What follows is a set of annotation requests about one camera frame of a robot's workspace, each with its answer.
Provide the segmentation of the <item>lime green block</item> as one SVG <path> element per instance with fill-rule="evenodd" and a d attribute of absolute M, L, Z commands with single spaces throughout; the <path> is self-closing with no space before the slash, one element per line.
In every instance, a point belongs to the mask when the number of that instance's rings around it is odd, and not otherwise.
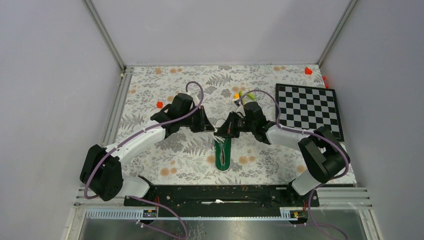
<path fill-rule="evenodd" d="M 244 95 L 244 93 L 242 92 L 242 91 L 239 91 L 239 97 L 241 98 L 243 95 Z M 248 98 L 248 99 L 250 99 L 251 101 L 255 101 L 256 100 L 256 97 L 252 94 L 252 93 L 248 93 L 247 95 L 246 95 L 246 97 Z"/>

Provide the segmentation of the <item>floral patterned table mat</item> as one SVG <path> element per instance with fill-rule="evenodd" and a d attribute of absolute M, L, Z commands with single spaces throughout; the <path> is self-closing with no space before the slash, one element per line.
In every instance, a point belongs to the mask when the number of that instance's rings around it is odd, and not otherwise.
<path fill-rule="evenodd" d="M 305 74 L 305 67 L 313 73 Z M 116 141 L 140 131 L 157 113 L 157 102 L 170 104 L 178 93 L 204 90 L 203 106 L 209 121 L 226 119 L 236 110 L 233 98 L 248 93 L 270 121 L 276 119 L 276 84 L 324 88 L 317 65 L 206 65 L 129 66 L 127 89 Z M 210 132 L 193 133 L 183 127 L 149 147 L 123 167 L 131 176 L 143 176 L 159 185 L 287 184 L 306 170 L 302 154 L 280 145 L 258 142 L 251 133 L 231 141 L 227 171 L 215 166 L 215 144 Z"/>

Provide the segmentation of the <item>black white checkerboard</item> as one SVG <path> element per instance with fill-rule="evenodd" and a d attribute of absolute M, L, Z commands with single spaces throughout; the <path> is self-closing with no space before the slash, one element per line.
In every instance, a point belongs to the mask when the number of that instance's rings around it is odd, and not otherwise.
<path fill-rule="evenodd" d="M 345 141 L 334 89 L 277 83 L 275 100 L 280 124 L 304 130 L 325 126 L 339 142 Z"/>

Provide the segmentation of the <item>left aluminium corner post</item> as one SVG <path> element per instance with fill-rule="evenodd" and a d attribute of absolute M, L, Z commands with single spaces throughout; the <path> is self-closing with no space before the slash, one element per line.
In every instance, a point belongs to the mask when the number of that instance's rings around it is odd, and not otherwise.
<path fill-rule="evenodd" d="M 82 0 L 84 3 L 90 17 L 93 20 L 93 23 L 95 24 L 96 28 L 98 29 L 100 36 L 102 37 L 103 41 L 106 44 L 106 47 L 110 51 L 112 58 L 114 59 L 115 63 L 118 65 L 120 71 L 124 73 L 126 71 L 126 64 L 121 57 L 116 45 L 113 42 L 112 37 L 110 36 L 99 12 L 97 11 L 97 8 L 95 7 L 92 0 Z"/>

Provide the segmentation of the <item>small red cube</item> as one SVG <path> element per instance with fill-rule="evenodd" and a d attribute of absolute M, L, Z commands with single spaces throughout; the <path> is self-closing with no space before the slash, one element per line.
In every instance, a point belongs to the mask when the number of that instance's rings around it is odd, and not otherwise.
<path fill-rule="evenodd" d="M 158 101 L 157 104 L 156 104 L 156 107 L 159 108 L 159 109 L 162 109 L 164 107 L 164 103 L 161 102 L 161 101 Z"/>

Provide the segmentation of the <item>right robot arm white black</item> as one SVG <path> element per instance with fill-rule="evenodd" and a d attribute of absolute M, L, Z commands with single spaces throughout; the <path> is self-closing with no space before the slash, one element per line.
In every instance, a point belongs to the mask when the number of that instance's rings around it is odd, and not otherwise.
<path fill-rule="evenodd" d="M 293 206 L 301 205 L 307 193 L 321 184 L 334 179 L 350 166 L 350 157 L 328 127 L 300 130 L 267 120 L 262 108 L 255 101 L 240 106 L 228 114 L 214 135 L 217 138 L 238 138 L 241 133 L 251 133 L 267 145 L 279 145 L 302 154 L 307 169 L 289 185 L 287 201 Z"/>

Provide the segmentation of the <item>red block far corner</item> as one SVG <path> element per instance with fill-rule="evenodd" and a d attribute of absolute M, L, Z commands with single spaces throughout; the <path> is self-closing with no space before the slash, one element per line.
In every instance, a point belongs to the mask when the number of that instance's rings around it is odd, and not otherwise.
<path fill-rule="evenodd" d="M 305 73 L 306 75 L 311 75 L 311 74 L 313 73 L 313 71 L 312 71 L 309 67 L 305 67 L 305 69 L 304 69 L 304 73 Z"/>

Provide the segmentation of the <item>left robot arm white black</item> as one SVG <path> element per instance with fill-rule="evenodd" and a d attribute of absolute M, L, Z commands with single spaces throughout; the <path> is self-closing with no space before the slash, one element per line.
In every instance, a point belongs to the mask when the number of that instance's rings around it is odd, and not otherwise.
<path fill-rule="evenodd" d="M 86 190 L 107 202 L 116 196 L 135 196 L 144 206 L 152 204 L 155 192 L 140 176 L 128 176 L 122 168 L 148 148 L 159 143 L 180 128 L 189 128 L 193 133 L 213 132 L 200 100 L 179 93 L 172 103 L 153 114 L 141 131 L 121 142 L 106 147 L 98 144 L 89 148 L 79 179 Z"/>

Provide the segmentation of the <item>right aluminium corner post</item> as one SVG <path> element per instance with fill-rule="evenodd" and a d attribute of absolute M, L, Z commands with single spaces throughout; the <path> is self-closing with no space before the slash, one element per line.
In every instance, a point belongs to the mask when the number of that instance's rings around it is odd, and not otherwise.
<path fill-rule="evenodd" d="M 352 12 L 355 9 L 355 6 L 357 5 L 358 0 L 350 0 L 345 8 L 345 10 L 343 11 L 336 27 L 334 28 L 327 44 L 324 47 L 324 50 L 322 51 L 320 57 L 318 58 L 316 64 L 321 68 L 329 54 L 329 52 L 331 51 L 333 45 L 335 44 L 337 38 L 339 37 L 340 33 L 342 32 L 346 22 L 348 21 L 350 15 L 352 14 Z"/>

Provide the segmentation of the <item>green white sneaker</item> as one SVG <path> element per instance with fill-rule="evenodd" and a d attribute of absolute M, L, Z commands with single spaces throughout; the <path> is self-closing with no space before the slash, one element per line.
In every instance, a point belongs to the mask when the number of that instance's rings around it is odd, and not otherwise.
<path fill-rule="evenodd" d="M 232 139 L 213 136 L 215 149 L 215 167 L 221 172 L 230 168 Z"/>

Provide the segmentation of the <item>aluminium corner post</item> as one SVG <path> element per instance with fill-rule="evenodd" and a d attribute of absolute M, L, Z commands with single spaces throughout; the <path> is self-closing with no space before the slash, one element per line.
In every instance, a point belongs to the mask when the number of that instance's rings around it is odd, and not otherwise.
<path fill-rule="evenodd" d="M 346 22 L 348 21 L 350 15 L 352 14 L 352 12 L 355 9 L 355 6 L 357 5 L 358 0 L 350 0 L 345 8 L 345 10 L 343 11 L 336 27 L 334 28 L 327 44 L 324 47 L 324 50 L 322 51 L 320 57 L 318 58 L 316 64 L 321 68 L 329 54 L 329 52 L 331 51 L 333 45 L 335 44 L 337 38 L 339 37 L 340 33 L 342 32 Z"/>
<path fill-rule="evenodd" d="M 102 37 L 103 41 L 106 44 L 106 47 L 110 51 L 112 58 L 114 59 L 115 63 L 118 65 L 120 71 L 124 73 L 126 71 L 126 64 L 121 57 L 116 45 L 113 42 L 112 37 L 110 36 L 99 12 L 97 11 L 97 8 L 95 7 L 92 0 L 82 0 L 84 3 L 90 17 L 93 20 L 93 23 L 95 24 L 96 28 L 98 29 L 100 36 Z"/>

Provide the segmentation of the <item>white shoelace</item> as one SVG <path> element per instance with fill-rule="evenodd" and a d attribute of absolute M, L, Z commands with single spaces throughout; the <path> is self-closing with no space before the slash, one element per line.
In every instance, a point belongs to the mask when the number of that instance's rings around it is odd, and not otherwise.
<path fill-rule="evenodd" d="M 225 123 L 225 121 L 226 120 L 224 118 L 218 118 L 213 124 L 214 132 L 212 134 L 212 137 L 213 137 L 213 140 L 220 145 L 223 145 L 226 140 L 221 130 L 222 125 Z"/>

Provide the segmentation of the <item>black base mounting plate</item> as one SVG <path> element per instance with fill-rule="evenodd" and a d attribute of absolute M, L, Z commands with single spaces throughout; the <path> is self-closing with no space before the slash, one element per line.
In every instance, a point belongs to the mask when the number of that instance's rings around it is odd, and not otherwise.
<path fill-rule="evenodd" d="M 152 185 L 143 199 L 180 217 L 281 217 L 281 208 L 319 207 L 317 193 L 296 196 L 287 185 Z"/>

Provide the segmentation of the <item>aluminium frame rail front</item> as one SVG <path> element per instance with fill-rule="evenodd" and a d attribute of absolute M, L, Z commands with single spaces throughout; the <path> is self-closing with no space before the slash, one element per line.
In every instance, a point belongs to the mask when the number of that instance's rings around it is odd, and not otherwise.
<path fill-rule="evenodd" d="M 308 210 L 301 206 L 256 206 L 255 203 L 237 202 L 233 206 L 224 202 L 196 203 L 189 206 L 181 203 L 172 212 L 141 201 L 130 199 L 125 206 L 126 197 L 118 196 L 110 201 L 85 199 L 79 191 L 74 207 L 85 208 L 86 216 L 91 219 L 114 220 L 177 220 L 184 221 L 297 221 L 309 217 Z M 319 188 L 311 199 L 312 210 L 368 211 L 373 208 L 368 192 L 361 187 L 324 187 Z"/>

